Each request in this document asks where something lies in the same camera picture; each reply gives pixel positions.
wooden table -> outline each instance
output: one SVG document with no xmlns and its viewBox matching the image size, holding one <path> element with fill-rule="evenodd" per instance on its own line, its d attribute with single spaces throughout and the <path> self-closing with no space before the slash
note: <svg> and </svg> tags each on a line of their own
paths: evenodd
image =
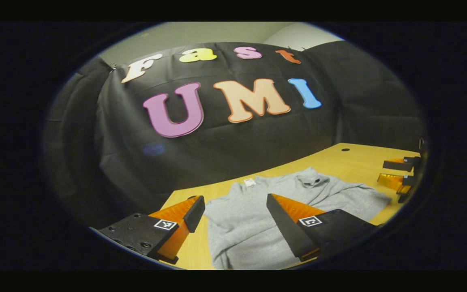
<svg viewBox="0 0 467 292">
<path fill-rule="evenodd" d="M 314 168 L 321 174 L 335 176 L 348 183 L 365 183 L 376 190 L 386 194 L 393 200 L 370 223 L 378 225 L 387 222 L 403 204 L 397 203 L 398 195 L 394 190 L 379 185 L 376 181 L 380 173 L 406 175 L 413 174 L 401 170 L 388 170 L 382 168 L 386 159 L 398 159 L 402 157 L 415 157 L 419 153 L 397 150 L 392 148 L 382 148 L 375 146 L 364 146 L 357 144 L 339 143 L 335 146 L 319 151 L 302 159 L 280 165 L 270 170 L 249 174 L 247 176 L 231 179 L 211 185 L 202 185 L 184 190 L 174 191 L 167 199 L 162 208 L 170 207 L 181 201 L 185 201 L 190 196 L 202 195 L 205 203 L 215 198 L 226 196 L 233 183 L 243 183 L 245 179 L 262 177 L 278 177 L 286 174 L 300 172 L 308 167 Z M 212 257 L 208 246 L 208 219 L 206 216 L 201 221 L 195 233 L 189 234 L 180 251 L 178 268 L 188 270 L 214 270 Z"/>
</svg>

gray sweatshirt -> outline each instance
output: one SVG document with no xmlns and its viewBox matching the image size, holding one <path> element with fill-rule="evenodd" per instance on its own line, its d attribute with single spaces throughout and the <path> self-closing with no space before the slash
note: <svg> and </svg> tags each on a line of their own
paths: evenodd
<svg viewBox="0 0 467 292">
<path fill-rule="evenodd" d="M 234 183 L 227 196 L 209 201 L 208 240 L 218 270 L 274 270 L 298 264 L 266 207 L 274 193 L 323 211 L 342 209 L 369 221 L 391 201 L 363 183 L 346 183 L 307 168 L 295 174 L 264 178 L 255 185 Z"/>
</svg>

